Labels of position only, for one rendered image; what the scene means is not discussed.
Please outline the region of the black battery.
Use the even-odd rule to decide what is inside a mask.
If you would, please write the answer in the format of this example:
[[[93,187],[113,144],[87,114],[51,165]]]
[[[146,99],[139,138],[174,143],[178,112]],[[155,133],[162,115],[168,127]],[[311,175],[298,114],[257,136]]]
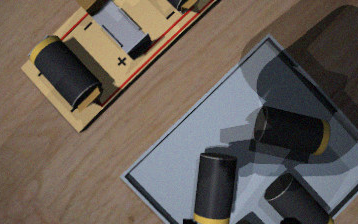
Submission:
[[[256,142],[313,155],[325,152],[330,136],[327,120],[268,106],[260,109],[254,128]]]
[[[193,220],[199,224],[229,224],[237,157],[200,153]]]
[[[181,5],[187,0],[167,0],[177,11],[181,11]]]
[[[41,40],[32,49],[29,59],[73,109],[97,86],[102,86],[56,35]]]
[[[334,224],[333,218],[291,173],[273,181],[264,198],[283,218],[295,217],[302,224]]]
[[[248,220],[244,219],[244,220],[237,222],[236,224],[251,224],[251,223]]]

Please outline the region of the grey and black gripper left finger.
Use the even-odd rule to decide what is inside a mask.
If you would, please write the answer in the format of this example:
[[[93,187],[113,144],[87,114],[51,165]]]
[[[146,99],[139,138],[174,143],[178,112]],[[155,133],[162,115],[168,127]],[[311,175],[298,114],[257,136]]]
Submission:
[[[197,222],[193,222],[193,219],[183,219],[183,224],[197,224]]]

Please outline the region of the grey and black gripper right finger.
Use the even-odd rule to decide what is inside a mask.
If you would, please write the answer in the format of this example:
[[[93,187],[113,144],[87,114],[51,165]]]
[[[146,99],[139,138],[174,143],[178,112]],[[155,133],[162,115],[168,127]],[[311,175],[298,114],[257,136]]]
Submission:
[[[280,224],[302,224],[300,221],[298,221],[295,217],[290,218],[284,218],[284,220],[281,220]]]

